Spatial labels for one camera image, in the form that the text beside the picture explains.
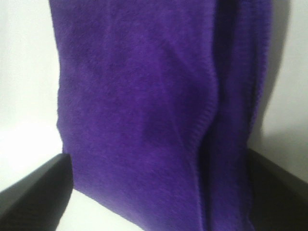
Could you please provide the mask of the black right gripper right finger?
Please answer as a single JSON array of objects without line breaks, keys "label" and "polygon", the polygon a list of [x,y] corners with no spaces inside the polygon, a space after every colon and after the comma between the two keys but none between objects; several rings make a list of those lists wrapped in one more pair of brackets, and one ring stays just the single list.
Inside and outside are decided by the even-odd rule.
[{"label": "black right gripper right finger", "polygon": [[257,231],[306,231],[308,184],[260,154],[249,154]]}]

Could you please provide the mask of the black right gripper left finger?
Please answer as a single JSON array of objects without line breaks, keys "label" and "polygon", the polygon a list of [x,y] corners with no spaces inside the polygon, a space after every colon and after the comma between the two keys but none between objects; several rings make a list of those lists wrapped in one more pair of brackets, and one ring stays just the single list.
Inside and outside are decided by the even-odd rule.
[{"label": "black right gripper left finger", "polygon": [[71,157],[58,154],[0,193],[0,229],[56,230],[72,189]]}]

